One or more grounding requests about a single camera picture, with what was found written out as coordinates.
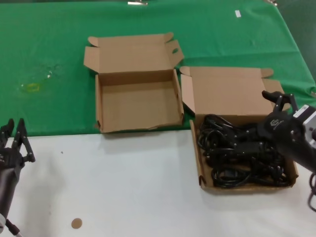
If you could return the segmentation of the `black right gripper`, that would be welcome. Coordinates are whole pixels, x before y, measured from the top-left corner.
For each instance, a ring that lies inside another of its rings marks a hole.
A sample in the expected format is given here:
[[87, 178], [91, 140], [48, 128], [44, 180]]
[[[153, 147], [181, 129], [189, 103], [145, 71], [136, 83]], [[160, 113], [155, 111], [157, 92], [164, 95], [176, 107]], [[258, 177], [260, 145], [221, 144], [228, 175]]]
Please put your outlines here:
[[[273, 112], [258, 123], [258, 136], [271, 142], [285, 158], [294, 161], [311, 161], [312, 147], [307, 141], [305, 126], [299, 119], [282, 112], [285, 104], [289, 104], [293, 112], [298, 111], [294, 95], [264, 90], [262, 96], [273, 102], [275, 106]], [[236, 154], [257, 154], [264, 149], [265, 142], [263, 141], [245, 141], [236, 143], [233, 152]]]

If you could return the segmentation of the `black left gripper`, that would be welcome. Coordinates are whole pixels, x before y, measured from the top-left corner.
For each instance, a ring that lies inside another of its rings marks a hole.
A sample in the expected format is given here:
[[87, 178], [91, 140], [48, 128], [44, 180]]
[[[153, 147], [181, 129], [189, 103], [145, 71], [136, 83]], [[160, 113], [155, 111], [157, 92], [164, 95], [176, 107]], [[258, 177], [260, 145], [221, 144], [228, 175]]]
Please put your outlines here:
[[[12, 147], [5, 147], [14, 129], [14, 120], [10, 118], [8, 123], [0, 127], [0, 177], [20, 178], [25, 162], [35, 162], [35, 156], [30, 145], [28, 134], [23, 118], [20, 118]], [[27, 154], [23, 157], [20, 153], [24, 145]]]

